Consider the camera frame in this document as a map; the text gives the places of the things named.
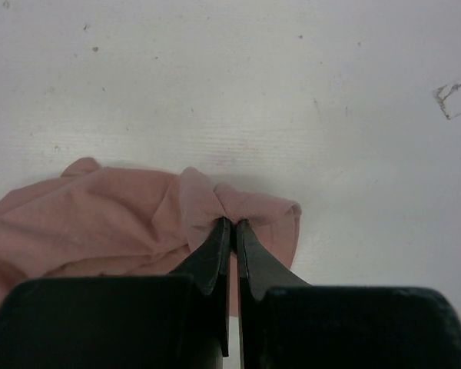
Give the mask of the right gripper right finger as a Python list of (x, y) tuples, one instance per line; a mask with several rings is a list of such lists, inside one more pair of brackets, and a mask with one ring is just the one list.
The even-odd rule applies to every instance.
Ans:
[(277, 298), (308, 284), (285, 267), (258, 240), (248, 221), (235, 226), (237, 255), (240, 362), (242, 368), (281, 368), (272, 307)]

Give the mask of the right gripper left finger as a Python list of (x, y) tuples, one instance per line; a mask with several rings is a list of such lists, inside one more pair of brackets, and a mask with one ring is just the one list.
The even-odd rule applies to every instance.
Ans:
[(169, 275), (191, 283), (183, 310), (182, 357), (229, 355), (231, 222), (217, 220), (207, 239)]

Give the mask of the pink t shirt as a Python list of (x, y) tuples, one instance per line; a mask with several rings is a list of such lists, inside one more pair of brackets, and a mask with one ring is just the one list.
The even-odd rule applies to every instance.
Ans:
[(34, 278), (165, 274), (200, 247), (217, 219), (246, 220), (260, 243), (292, 265), (300, 233), (295, 201), (180, 174), (82, 158), (57, 178), (0, 200), (0, 304)]

